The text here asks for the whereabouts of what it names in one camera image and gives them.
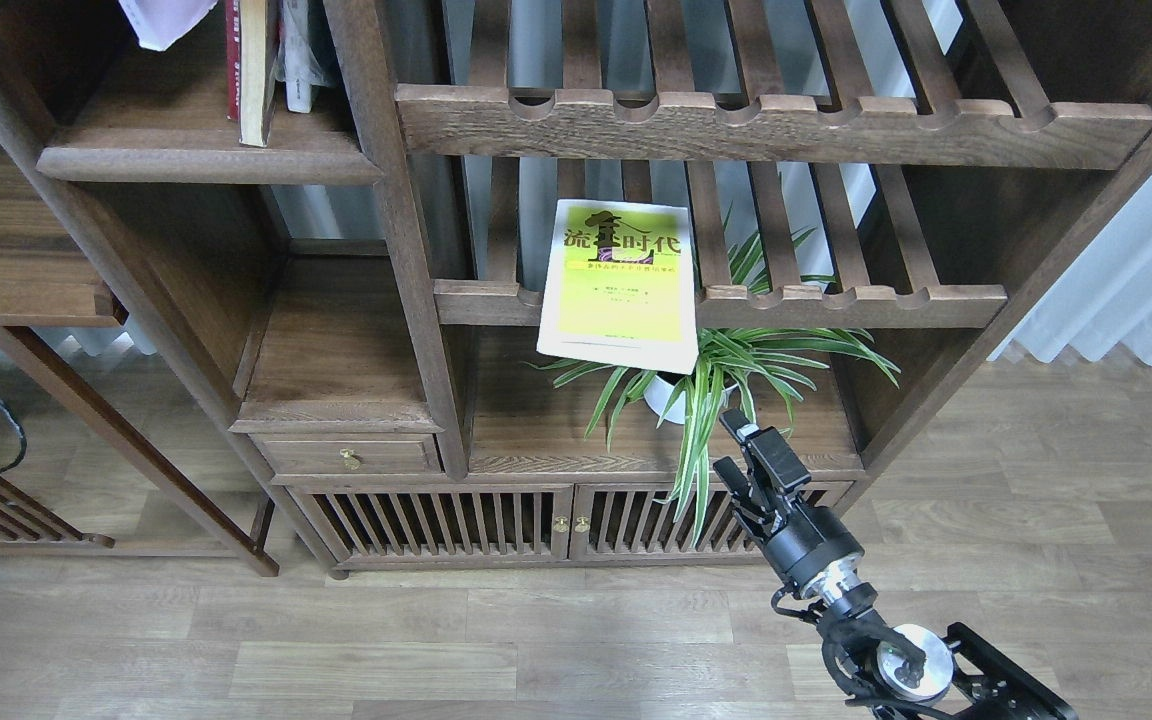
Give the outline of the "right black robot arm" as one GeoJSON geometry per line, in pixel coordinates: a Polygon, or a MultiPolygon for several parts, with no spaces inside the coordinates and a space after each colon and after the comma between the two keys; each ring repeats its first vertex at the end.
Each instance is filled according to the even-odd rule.
{"type": "Polygon", "coordinates": [[[863,547],[835,511],[806,501],[810,473],[776,429],[760,429],[742,411],[722,425],[746,468],[730,457],[717,473],[730,492],[733,515],[781,579],[781,594],[804,602],[791,616],[814,626],[823,664],[847,705],[878,719],[945,717],[950,689],[967,698],[960,719],[1073,719],[1075,710],[968,626],[943,635],[924,626],[888,626],[874,607],[876,589],[861,582],[863,547]]]}

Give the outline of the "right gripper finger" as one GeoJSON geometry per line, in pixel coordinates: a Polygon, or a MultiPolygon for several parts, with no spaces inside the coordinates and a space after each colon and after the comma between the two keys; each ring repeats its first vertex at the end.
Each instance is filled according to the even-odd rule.
{"type": "Polygon", "coordinates": [[[783,498],[786,516],[788,506],[804,503],[801,491],[812,479],[812,475],[776,429],[758,427],[738,409],[723,411],[719,416],[719,423],[736,439],[746,465],[749,461],[756,461],[767,471],[776,495],[783,498]]]}
{"type": "Polygon", "coordinates": [[[776,495],[767,471],[756,461],[749,461],[748,469],[741,470],[732,457],[719,458],[713,469],[730,492],[733,514],[746,535],[764,546],[786,524],[783,498],[776,495]]]}

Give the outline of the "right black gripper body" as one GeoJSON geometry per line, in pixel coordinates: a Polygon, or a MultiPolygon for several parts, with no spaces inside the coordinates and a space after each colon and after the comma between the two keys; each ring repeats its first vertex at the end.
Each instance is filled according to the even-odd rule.
{"type": "Polygon", "coordinates": [[[809,585],[835,562],[864,555],[861,543],[828,507],[788,506],[787,520],[764,541],[764,558],[796,600],[814,597],[809,585]]]}

